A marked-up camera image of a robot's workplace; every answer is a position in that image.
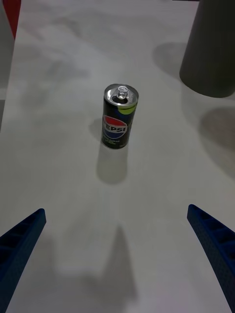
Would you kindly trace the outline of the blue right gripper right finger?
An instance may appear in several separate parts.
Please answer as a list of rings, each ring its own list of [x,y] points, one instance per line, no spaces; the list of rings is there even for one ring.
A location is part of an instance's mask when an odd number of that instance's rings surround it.
[[[235,233],[191,204],[187,220],[215,273],[231,312],[235,312]]]

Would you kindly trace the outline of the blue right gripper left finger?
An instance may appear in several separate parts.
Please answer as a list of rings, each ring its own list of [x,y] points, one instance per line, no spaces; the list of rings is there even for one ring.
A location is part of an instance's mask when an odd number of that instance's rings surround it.
[[[28,259],[46,224],[40,208],[0,237],[0,312],[6,312]]]

